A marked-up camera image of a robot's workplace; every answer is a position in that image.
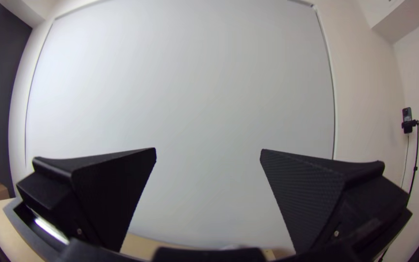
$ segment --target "black cable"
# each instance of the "black cable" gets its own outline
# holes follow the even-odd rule
[[[412,183],[410,185],[410,190],[408,191],[408,200],[407,200],[407,205],[408,202],[410,201],[410,195],[412,194],[412,189],[413,189],[413,182],[415,181],[415,174],[417,173],[418,170],[418,166],[417,166],[417,162],[418,162],[418,147],[419,147],[419,121],[418,120],[414,120],[414,126],[417,126],[417,152],[415,154],[415,165],[413,166],[413,176],[412,176]],[[403,170],[403,176],[405,178],[405,169],[407,167],[407,156],[408,156],[408,143],[409,142],[409,138],[407,137],[407,154],[405,155],[405,168]],[[389,248],[387,248],[386,250],[384,250],[383,254],[381,255],[381,257],[379,258],[378,262],[383,262],[384,259],[384,255],[386,254],[386,252],[389,250]]]
[[[403,181],[405,179],[405,173],[407,171],[407,158],[408,158],[408,146],[410,145],[410,136],[407,136],[407,152],[405,153],[405,165],[403,166],[403,176],[402,176],[402,183],[400,184],[400,188],[403,188]]]
[[[408,200],[410,200],[410,195],[412,194],[413,189],[413,181],[415,181],[415,174],[418,170],[417,161],[418,161],[418,146],[419,146],[419,121],[417,121],[417,153],[415,155],[415,165],[413,166],[413,176],[412,176],[412,183],[410,185],[410,190],[408,191]]]

